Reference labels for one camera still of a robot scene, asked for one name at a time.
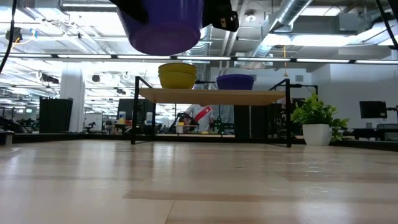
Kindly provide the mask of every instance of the ceiling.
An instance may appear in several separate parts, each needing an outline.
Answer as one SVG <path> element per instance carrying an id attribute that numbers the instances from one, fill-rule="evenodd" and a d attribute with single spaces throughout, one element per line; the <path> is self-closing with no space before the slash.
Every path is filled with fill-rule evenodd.
<path id="1" fill-rule="evenodd" d="M 280 8 L 280 0 L 232 0 L 231 5 L 234 10 L 241 12 L 243 4 L 247 4 L 246 9 L 254 11 L 255 21 L 248 22 L 243 16 L 241 28 L 236 37 L 231 33 L 226 37 L 226 31 L 209 27 L 210 33 L 202 43 L 208 44 L 209 48 L 202 55 L 229 55 L 249 54 L 263 40 L 264 34 L 261 29 L 267 15 L 275 13 Z M 105 0 L 95 1 L 68 1 L 64 0 L 65 7 L 61 7 L 63 12 L 54 10 L 41 10 L 40 15 L 36 14 L 35 19 L 24 14 L 22 10 L 17 11 L 16 27 L 21 28 L 23 40 L 21 44 L 15 45 L 13 53 L 42 53 L 42 54 L 141 54 L 131 47 L 124 33 L 123 26 L 118 15 L 112 7 L 73 7 L 74 4 L 109 4 Z M 339 0 L 314 0 L 302 16 L 336 17 L 342 11 L 349 14 L 362 14 L 363 21 L 366 23 L 368 15 L 377 14 L 373 0 L 359 1 L 339 1 Z M 11 10 L 9 6 L 0 6 L 0 52 L 5 52 L 8 40 L 5 38 L 9 30 L 9 21 Z M 223 44 L 227 43 L 227 48 L 223 52 Z M 350 47 L 320 47 L 320 46 L 302 46 L 292 45 L 285 47 L 273 46 L 269 52 L 274 57 L 305 57 L 305 58 L 375 58 L 381 59 L 388 55 L 388 46 L 379 46 L 377 44 L 361 44 Z M 91 99 L 100 96 L 123 97 L 116 93 L 116 90 L 96 89 L 104 86 L 118 86 L 125 88 L 126 95 L 132 96 L 134 92 L 128 87 L 134 86 L 134 76 L 140 75 L 153 86 L 159 86 L 157 78 L 157 67 L 163 62 L 145 63 L 145 62 L 102 62 L 100 60 L 85 62 L 85 73 L 87 74 L 86 95 Z M 57 96 L 59 94 L 59 85 L 51 84 L 53 88 L 41 88 L 48 83 L 40 81 L 40 74 L 44 73 L 61 80 L 63 62 L 61 60 L 23 60 L 21 58 L 9 58 L 7 64 L 0 75 L 0 86 L 18 85 L 18 86 L 36 86 L 36 88 L 2 88 L 3 97 L 23 97 L 37 98 L 37 96 Z M 268 69 L 280 69 L 284 63 L 274 63 L 268 66 Z M 292 63 L 289 67 L 304 68 L 311 71 L 319 65 L 309 63 Z M 95 83 L 91 81 L 92 75 L 101 75 L 102 82 Z M 117 98 L 105 100 L 104 107 L 117 108 Z M 12 105 L 10 101 L 0 105 Z M 86 107 L 93 109 L 88 102 Z"/>

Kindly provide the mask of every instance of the yellow bowl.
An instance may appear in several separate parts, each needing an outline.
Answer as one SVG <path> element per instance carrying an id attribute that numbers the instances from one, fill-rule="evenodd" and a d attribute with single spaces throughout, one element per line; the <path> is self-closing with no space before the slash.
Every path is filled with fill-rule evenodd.
<path id="1" fill-rule="evenodd" d="M 185 72 L 196 76 L 197 68 L 187 63 L 167 63 L 159 66 L 159 74 L 166 72 Z"/>
<path id="2" fill-rule="evenodd" d="M 163 88 L 192 89 L 197 78 L 184 72 L 166 72 L 159 74 L 159 79 Z"/>

